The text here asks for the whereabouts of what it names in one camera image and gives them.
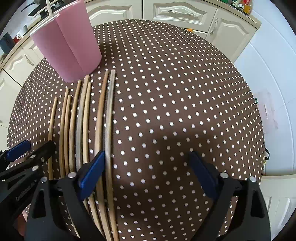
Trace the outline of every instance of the bottle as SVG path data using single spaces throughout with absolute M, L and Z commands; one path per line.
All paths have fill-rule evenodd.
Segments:
M 244 3 L 244 0 L 241 0 L 240 3 L 238 4 L 238 10 L 243 12 L 244 11 L 244 6 L 245 6 L 245 3 Z
M 252 10 L 252 0 L 246 0 L 245 2 L 248 2 L 248 3 L 245 4 L 243 13 L 249 16 Z
M 240 0 L 232 0 L 232 2 L 231 2 L 231 6 L 232 7 L 234 7 L 234 8 L 238 8 L 238 5 L 239 5 L 239 3 L 240 3 Z

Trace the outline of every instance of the silver bolt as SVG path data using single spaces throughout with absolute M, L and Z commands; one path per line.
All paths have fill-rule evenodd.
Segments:
M 255 177 L 253 177 L 253 176 L 249 177 L 249 179 L 250 179 L 250 181 L 253 182 L 253 183 L 257 181 L 257 179 L 256 179 Z
M 76 177 L 76 172 L 70 172 L 68 174 L 68 178 L 74 178 L 74 177 Z
M 39 166 L 33 166 L 33 167 L 32 167 L 32 171 L 34 172 L 34 171 L 36 171 L 38 168 L 39 168 Z
M 220 177 L 222 177 L 222 178 L 228 178 L 229 176 L 228 176 L 228 174 L 226 173 L 226 172 L 221 172 L 220 173 Z
M 41 177 L 40 182 L 44 183 L 47 181 L 47 177 Z

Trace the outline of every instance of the black container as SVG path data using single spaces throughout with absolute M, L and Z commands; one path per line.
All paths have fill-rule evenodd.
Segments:
M 0 40 L 0 47 L 2 48 L 5 54 L 9 54 L 14 45 L 15 42 L 13 41 L 12 37 L 8 32 Z

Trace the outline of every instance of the polka dot tablecloth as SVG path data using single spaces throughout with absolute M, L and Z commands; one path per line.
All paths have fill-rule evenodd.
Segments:
M 252 175 L 260 181 L 264 139 L 252 93 L 218 49 L 179 27 L 122 20 L 96 26 L 94 34 L 102 61 L 91 74 L 89 157 L 94 157 L 105 69 L 115 69 L 112 174 L 120 240 L 190 240 L 212 206 L 188 165 L 190 151 L 233 178 Z M 29 139 L 35 150 L 47 141 L 51 107 L 59 98 L 55 178 L 64 93 L 69 88 L 73 96 L 76 85 L 64 82 L 43 59 L 22 87 L 10 119 L 8 145 Z M 233 198 L 220 235 L 227 232 L 235 204 Z

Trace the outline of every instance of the red object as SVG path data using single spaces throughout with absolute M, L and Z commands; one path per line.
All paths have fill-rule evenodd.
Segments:
M 19 41 L 19 39 L 15 36 L 15 37 L 13 38 L 13 41 L 14 41 L 15 43 L 17 43 L 17 42 Z

